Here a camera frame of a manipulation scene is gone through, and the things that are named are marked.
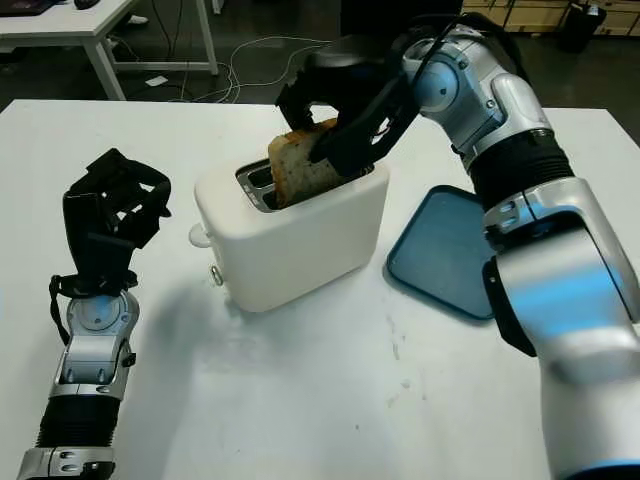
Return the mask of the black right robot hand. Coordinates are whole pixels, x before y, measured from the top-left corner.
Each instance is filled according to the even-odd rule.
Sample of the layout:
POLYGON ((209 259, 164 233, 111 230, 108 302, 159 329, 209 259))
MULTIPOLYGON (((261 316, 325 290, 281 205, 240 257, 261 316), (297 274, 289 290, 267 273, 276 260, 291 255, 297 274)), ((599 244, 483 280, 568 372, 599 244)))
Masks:
POLYGON ((392 135, 376 144, 374 136, 387 122, 393 128, 406 96, 407 81, 390 44, 361 35, 339 38, 309 54, 277 100, 293 130, 310 130, 314 104, 337 111, 334 126, 312 148, 311 161, 327 160, 342 176, 373 165, 397 141, 392 135))

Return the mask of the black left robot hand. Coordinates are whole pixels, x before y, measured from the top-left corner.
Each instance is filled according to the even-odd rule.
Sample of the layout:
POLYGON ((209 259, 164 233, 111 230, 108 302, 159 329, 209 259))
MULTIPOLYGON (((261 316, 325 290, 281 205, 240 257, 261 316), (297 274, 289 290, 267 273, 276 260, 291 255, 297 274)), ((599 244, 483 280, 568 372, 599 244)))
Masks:
POLYGON ((63 195, 67 241, 81 295, 117 295, 138 284, 130 261, 171 216, 171 181, 162 172, 109 149, 63 195))

